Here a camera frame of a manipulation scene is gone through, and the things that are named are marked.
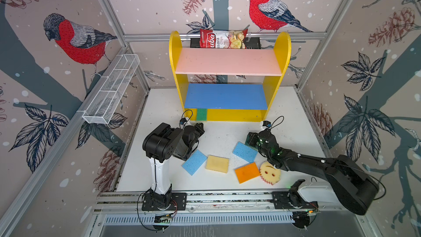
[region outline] blue sponge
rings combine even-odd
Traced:
[[[193,176],[193,174],[199,169],[199,167],[206,161],[207,156],[205,156],[199,150],[196,150],[189,159],[182,165],[182,167]]]
[[[253,163],[254,159],[256,158],[257,151],[246,146],[245,144],[238,142],[235,146],[234,155],[241,157],[245,161],[249,163]]]

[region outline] red chips bag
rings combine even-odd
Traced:
[[[243,31],[213,31],[200,30],[200,47],[217,49],[245,49],[244,38],[247,29]]]

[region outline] red bird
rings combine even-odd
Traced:
[[[282,27],[296,27],[311,32],[301,26],[298,19],[292,16],[288,6],[280,0],[250,0],[250,18],[259,28],[274,30]]]
[[[50,14],[45,19],[44,30],[47,39],[54,39],[72,60],[81,64],[95,65],[91,80],[95,75],[101,76],[96,72],[96,63],[105,56],[108,43],[117,38],[91,26],[78,25],[57,13]]]

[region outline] wire mesh basket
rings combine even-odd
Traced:
[[[139,62],[136,54],[121,55],[117,65],[83,114],[82,118],[85,121],[89,124],[109,123]]]

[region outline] green sponge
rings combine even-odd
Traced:
[[[208,109],[197,109],[196,121],[207,121],[208,119]]]

